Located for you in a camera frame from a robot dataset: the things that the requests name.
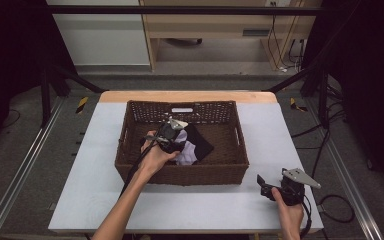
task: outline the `aluminum rail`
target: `aluminum rail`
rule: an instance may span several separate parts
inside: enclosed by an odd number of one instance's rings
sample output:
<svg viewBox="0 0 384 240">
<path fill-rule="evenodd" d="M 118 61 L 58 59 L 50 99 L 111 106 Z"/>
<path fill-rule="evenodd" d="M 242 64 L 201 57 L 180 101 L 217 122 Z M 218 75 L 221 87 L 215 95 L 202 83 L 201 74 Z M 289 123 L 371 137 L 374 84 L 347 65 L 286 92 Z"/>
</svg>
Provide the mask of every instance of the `aluminum rail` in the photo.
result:
<svg viewBox="0 0 384 240">
<path fill-rule="evenodd" d="M 317 123 L 317 112 L 316 112 L 316 104 L 309 100 L 304 99 L 306 105 L 309 107 L 313 118 Z M 319 134 L 323 138 L 324 134 L 321 129 L 319 129 Z M 370 210 L 364 201 L 363 196 L 357 188 L 354 180 L 351 177 L 351 174 L 348 172 L 347 167 L 344 164 L 344 161 L 341 158 L 341 155 L 338 152 L 338 149 L 335 146 L 335 143 L 332 139 L 330 139 L 326 144 L 329 155 L 331 156 L 333 167 L 335 168 L 336 174 L 341 182 L 342 187 L 344 188 L 345 194 L 348 197 L 348 200 L 352 204 L 355 210 L 355 216 L 360 223 L 361 229 L 366 235 L 367 239 L 370 240 L 382 240 L 383 236 L 380 232 L 376 221 L 374 220 Z"/>
<path fill-rule="evenodd" d="M 48 138 L 48 135 L 51 132 L 51 129 L 53 128 L 59 113 L 61 112 L 64 101 L 64 98 L 58 97 L 56 99 L 52 110 L 53 114 L 48 121 L 48 124 L 39 130 L 39 133 L 36 135 L 36 139 L 27 152 L 27 155 L 24 157 L 20 168 L 18 169 L 11 184 L 2 197 L 0 202 L 0 229 L 4 224 L 4 221 L 8 216 L 8 213 L 10 212 L 15 200 L 17 199 L 17 196 L 20 193 L 24 182 L 26 181 L 46 139 Z"/>
</svg>

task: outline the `white cabinet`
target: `white cabinet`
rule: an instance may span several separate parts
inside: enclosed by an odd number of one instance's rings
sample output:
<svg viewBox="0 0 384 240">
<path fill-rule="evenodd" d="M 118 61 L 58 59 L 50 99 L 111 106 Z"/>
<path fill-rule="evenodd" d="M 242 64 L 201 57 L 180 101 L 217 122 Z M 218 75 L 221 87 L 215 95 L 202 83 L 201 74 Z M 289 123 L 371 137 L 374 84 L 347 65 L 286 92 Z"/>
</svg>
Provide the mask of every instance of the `white cabinet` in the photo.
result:
<svg viewBox="0 0 384 240">
<path fill-rule="evenodd" d="M 48 5 L 138 5 L 137 0 L 47 0 Z M 54 14 L 76 66 L 149 66 L 140 15 Z"/>
</svg>

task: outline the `wicker basket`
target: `wicker basket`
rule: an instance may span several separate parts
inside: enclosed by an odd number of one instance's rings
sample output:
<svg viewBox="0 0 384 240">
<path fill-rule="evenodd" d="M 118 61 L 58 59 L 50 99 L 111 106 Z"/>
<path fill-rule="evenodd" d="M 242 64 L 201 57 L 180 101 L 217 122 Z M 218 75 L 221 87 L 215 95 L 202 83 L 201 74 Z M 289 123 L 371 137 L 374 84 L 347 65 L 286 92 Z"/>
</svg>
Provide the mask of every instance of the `wicker basket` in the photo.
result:
<svg viewBox="0 0 384 240">
<path fill-rule="evenodd" d="M 189 166 L 167 163 L 149 181 L 171 185 L 241 184 L 249 162 L 234 101 L 166 103 L 129 101 L 115 167 L 125 181 L 140 155 L 140 139 L 169 116 L 192 123 L 214 150 Z"/>
</svg>

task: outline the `black pole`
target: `black pole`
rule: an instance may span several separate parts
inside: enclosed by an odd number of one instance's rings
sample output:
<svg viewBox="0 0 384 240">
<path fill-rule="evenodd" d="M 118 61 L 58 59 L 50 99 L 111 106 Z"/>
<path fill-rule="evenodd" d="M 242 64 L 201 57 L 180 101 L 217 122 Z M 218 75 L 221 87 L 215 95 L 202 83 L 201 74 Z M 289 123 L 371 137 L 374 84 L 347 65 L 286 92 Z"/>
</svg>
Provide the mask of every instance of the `black pole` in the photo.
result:
<svg viewBox="0 0 384 240">
<path fill-rule="evenodd" d="M 71 80 L 74 80 L 75 82 L 81 84 L 82 86 L 84 86 L 84 87 L 90 89 L 91 91 L 93 91 L 93 92 L 95 92 L 95 93 L 103 93 L 103 92 L 105 92 L 105 91 L 108 91 L 108 90 L 106 90 L 106 89 L 102 89 L 102 88 L 100 88 L 100 87 L 98 87 L 98 86 L 96 86 L 96 85 L 94 85 L 94 84 L 88 82 L 87 80 L 81 78 L 81 77 L 80 77 L 79 75 L 77 75 L 77 74 L 74 74 L 74 73 L 71 73 L 70 71 L 67 71 L 66 69 L 64 69 L 64 68 L 61 67 L 61 66 L 57 66 L 57 65 L 55 65 L 54 68 L 55 68 L 55 70 L 56 70 L 59 74 L 65 76 L 65 77 L 67 77 L 67 78 L 69 78 L 69 79 L 71 79 Z"/>
<path fill-rule="evenodd" d="M 23 11 L 51 14 L 164 14 L 164 15 L 276 15 L 318 16 L 338 14 L 340 9 L 313 7 L 239 7 L 239 6 L 24 6 Z"/>
<path fill-rule="evenodd" d="M 328 74 L 326 70 L 320 72 L 320 92 L 319 92 L 319 120 L 325 129 L 329 129 L 329 116 L 327 112 L 327 81 Z"/>
<path fill-rule="evenodd" d="M 302 71 L 296 73 L 295 75 L 289 77 L 288 79 L 284 80 L 283 82 L 269 88 L 269 89 L 266 89 L 266 90 L 262 90 L 263 92 L 272 92 L 272 93 L 277 93 L 279 92 L 280 90 L 284 89 L 285 87 L 291 85 L 292 83 L 295 83 L 299 80 L 301 80 L 302 78 L 304 78 L 305 76 L 307 76 L 308 74 L 310 74 L 310 72 L 313 70 L 312 67 L 308 67 L 308 68 L 305 68 L 303 69 Z"/>
<path fill-rule="evenodd" d="M 40 90 L 42 92 L 42 124 L 41 127 L 45 127 L 51 117 L 51 98 L 49 96 L 49 84 L 46 68 L 44 68 L 40 74 Z"/>
</svg>

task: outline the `human right hand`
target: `human right hand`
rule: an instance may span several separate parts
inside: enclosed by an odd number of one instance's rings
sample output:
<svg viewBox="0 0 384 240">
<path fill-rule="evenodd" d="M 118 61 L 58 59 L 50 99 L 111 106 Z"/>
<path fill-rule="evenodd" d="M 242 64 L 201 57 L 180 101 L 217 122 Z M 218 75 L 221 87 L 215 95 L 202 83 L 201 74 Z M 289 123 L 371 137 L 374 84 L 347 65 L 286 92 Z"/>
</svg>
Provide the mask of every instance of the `human right hand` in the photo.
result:
<svg viewBox="0 0 384 240">
<path fill-rule="evenodd" d="M 288 206 L 277 188 L 274 187 L 271 191 L 279 208 L 279 221 L 282 226 L 283 238 L 286 240 L 300 239 L 300 226 L 304 217 L 302 205 Z"/>
<path fill-rule="evenodd" d="M 153 136 L 155 131 L 149 131 L 148 135 Z M 141 147 L 141 152 L 143 152 L 152 141 L 146 140 L 143 146 Z M 158 172 L 168 160 L 174 159 L 180 152 L 176 151 L 171 154 L 161 150 L 158 143 L 154 142 L 154 146 L 150 149 L 148 154 L 145 155 L 144 159 L 139 165 L 140 172 L 143 172 L 148 178 L 151 178 L 156 172 Z"/>
</svg>

